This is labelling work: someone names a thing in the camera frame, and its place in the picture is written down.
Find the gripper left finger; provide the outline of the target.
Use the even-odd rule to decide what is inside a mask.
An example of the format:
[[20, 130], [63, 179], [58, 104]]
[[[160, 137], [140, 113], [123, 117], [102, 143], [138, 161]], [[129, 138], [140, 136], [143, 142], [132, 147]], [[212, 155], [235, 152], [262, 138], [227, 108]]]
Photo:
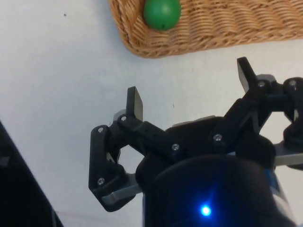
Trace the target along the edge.
[[113, 192], [127, 180], [118, 163], [119, 150], [131, 146], [144, 157], [154, 157], [165, 167], [185, 159], [181, 142], [143, 120], [143, 102], [136, 87], [127, 90], [125, 113], [111, 126], [100, 125], [90, 134], [89, 189]]

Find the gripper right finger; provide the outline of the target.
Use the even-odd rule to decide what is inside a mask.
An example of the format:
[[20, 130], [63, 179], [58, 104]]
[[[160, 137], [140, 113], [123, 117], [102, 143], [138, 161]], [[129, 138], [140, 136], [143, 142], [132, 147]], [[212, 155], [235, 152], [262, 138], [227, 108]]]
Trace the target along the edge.
[[303, 150], [303, 79], [290, 78], [279, 84], [271, 75], [257, 76], [248, 59], [237, 59], [238, 75], [245, 91], [243, 98], [219, 121], [210, 138], [219, 151], [226, 151], [246, 132], [259, 133], [273, 112], [283, 112], [291, 122], [283, 131], [283, 144], [296, 152]]

